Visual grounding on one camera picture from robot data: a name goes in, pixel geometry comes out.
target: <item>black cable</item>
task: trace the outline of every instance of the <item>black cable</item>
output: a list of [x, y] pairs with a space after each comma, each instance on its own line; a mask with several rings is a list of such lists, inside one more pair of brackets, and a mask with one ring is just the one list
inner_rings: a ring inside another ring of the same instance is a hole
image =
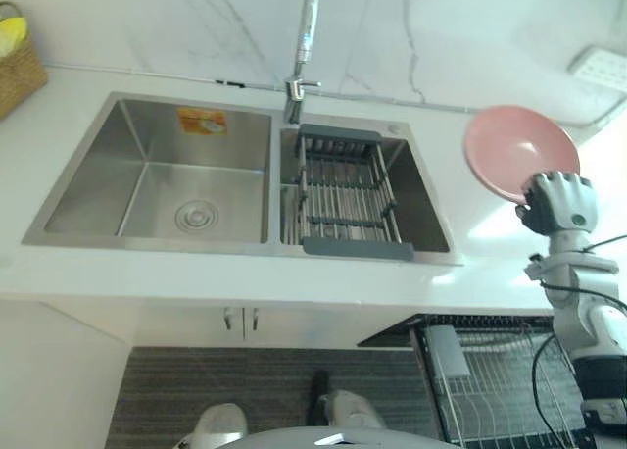
[[588, 252], [594, 250], [595, 248], [597, 248], [598, 246], [603, 246], [603, 245], [606, 245], [608, 243], [613, 243], [614, 241], [624, 240], [624, 239], [627, 239], [627, 235], [614, 236], [613, 238], [610, 238], [609, 240], [600, 241], [599, 243], [595, 243], [594, 245], [587, 246], [586, 248], [581, 250], [581, 252], [582, 253], [588, 253]]
[[542, 412], [542, 408], [540, 408], [540, 398], [538, 397], [538, 383], [536, 379], [536, 370], [538, 368], [538, 360], [540, 359], [540, 355], [545, 350], [545, 348], [549, 345], [549, 343], [551, 343], [551, 341], [553, 341], [554, 339], [555, 339], [554, 334], [549, 336], [545, 340], [545, 342], [540, 345], [540, 347], [538, 348], [538, 351], [536, 351], [536, 354], [533, 357], [533, 365], [531, 366], [531, 386], [533, 388], [533, 401], [536, 404], [536, 410], [538, 410], [538, 414], [540, 415], [540, 418], [542, 418], [542, 421], [545, 422], [545, 425], [547, 426], [547, 428], [549, 429], [549, 431], [555, 438], [555, 441], [557, 441], [557, 445], [560, 447], [560, 449], [566, 449], [566, 445], [561, 440], [561, 438], [557, 436], [557, 433], [554, 431], [553, 427], [549, 424], [549, 421], [545, 417], [545, 414]]
[[596, 295], [597, 297], [602, 297], [603, 299], [608, 300], [612, 304], [617, 305], [618, 308], [620, 308], [623, 311], [623, 313], [627, 314], [627, 304], [625, 304], [624, 302], [621, 302], [618, 299], [615, 299], [614, 297], [610, 295], [603, 294], [602, 292], [597, 292], [596, 290], [582, 289], [580, 287], [568, 287], [565, 285], [552, 285], [552, 284], [547, 284], [545, 282], [540, 282], [540, 285], [544, 287], [545, 289], [550, 289], [550, 290], [563, 290], [565, 292], [575, 292], [577, 294]]

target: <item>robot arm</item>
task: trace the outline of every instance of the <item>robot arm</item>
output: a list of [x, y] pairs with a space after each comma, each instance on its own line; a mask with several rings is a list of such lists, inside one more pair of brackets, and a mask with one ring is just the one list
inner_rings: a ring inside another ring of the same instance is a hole
[[545, 286], [554, 308], [555, 335], [575, 369], [586, 425], [624, 435], [627, 316], [603, 297], [618, 299], [616, 263], [586, 251], [598, 217], [594, 189], [579, 175], [551, 172], [532, 176], [525, 198], [529, 207], [517, 206], [517, 215], [550, 239], [549, 256], [532, 256], [525, 271]]

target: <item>faucet handle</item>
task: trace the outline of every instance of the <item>faucet handle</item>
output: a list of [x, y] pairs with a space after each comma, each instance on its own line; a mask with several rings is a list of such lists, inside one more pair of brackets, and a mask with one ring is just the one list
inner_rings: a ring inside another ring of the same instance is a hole
[[301, 86], [315, 86], [317, 88], [320, 88], [322, 86], [322, 83], [320, 83], [319, 81], [301, 81]]

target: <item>sink drain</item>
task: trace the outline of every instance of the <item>sink drain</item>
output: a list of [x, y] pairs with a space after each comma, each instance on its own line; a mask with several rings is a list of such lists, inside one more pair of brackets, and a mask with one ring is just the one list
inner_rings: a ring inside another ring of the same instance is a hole
[[189, 201], [178, 208], [174, 219], [180, 230], [194, 233], [217, 224], [217, 208], [207, 201]]

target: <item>wicker basket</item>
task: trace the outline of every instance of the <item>wicker basket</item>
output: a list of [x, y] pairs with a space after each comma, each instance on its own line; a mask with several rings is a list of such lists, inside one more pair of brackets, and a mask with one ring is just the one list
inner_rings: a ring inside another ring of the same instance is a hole
[[[1, 1], [0, 9], [3, 7], [11, 7], [14, 14], [22, 15], [20, 9], [9, 1]], [[0, 59], [0, 120], [46, 81], [48, 74], [37, 58], [28, 32], [17, 49]]]

